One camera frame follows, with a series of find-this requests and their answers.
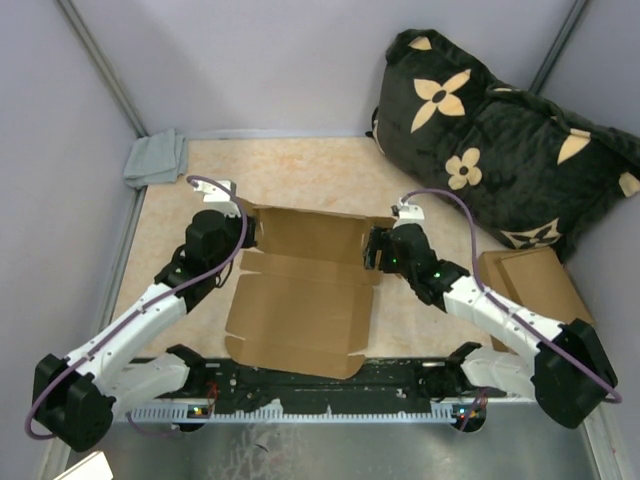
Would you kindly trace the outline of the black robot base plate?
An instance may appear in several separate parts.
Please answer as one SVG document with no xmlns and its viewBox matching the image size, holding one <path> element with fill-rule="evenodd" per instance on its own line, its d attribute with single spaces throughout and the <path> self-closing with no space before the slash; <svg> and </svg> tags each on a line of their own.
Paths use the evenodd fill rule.
<svg viewBox="0 0 640 480">
<path fill-rule="evenodd" d="M 369 358 L 346 380 L 242 366 L 213 359 L 192 386 L 167 393 L 163 400 L 201 399 L 205 410 L 252 412 L 278 400 L 285 413 L 429 412 L 431 406 L 455 398 L 483 399 L 503 394 L 473 387 L 456 360 L 444 358 Z"/>
</svg>

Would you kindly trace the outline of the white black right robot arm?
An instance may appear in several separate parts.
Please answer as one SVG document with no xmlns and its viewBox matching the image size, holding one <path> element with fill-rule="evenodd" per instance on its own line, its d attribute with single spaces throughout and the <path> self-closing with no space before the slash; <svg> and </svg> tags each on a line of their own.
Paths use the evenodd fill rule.
<svg viewBox="0 0 640 480">
<path fill-rule="evenodd" d="M 548 318 L 483 285 L 468 270 L 437 257 L 416 223 L 372 227 L 364 266 L 397 274 L 425 305 L 469 321 L 498 339 L 498 352 L 468 342 L 448 360 L 448 389 L 467 396 L 493 388 L 532 399 L 559 425 L 575 429 L 614 393 L 613 366 L 592 325 Z"/>
</svg>

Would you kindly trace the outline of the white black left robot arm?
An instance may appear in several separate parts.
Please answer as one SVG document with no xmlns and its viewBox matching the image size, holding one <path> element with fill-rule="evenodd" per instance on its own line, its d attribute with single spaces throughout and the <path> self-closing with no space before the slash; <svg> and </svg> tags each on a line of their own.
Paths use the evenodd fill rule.
<svg viewBox="0 0 640 480">
<path fill-rule="evenodd" d="M 256 246 L 253 215 L 196 213 L 185 242 L 142 296 L 109 327 L 66 356 L 48 354 L 34 372 L 29 421 L 76 452 L 93 448 L 114 419 L 165 394 L 194 397 L 207 385 L 205 359 L 178 344 L 141 364 L 137 354 L 213 290 L 240 249 Z"/>
</svg>

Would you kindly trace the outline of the brown cardboard box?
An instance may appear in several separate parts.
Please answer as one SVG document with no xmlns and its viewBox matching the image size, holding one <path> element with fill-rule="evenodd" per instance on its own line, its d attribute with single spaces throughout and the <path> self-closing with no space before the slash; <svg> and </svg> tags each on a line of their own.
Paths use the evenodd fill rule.
<svg viewBox="0 0 640 480">
<path fill-rule="evenodd" d="M 382 277 L 364 268 L 363 250 L 371 228 L 393 218 L 243 204 L 265 238 L 242 254 L 227 353 L 249 367 L 352 377 L 366 359 Z"/>
</svg>

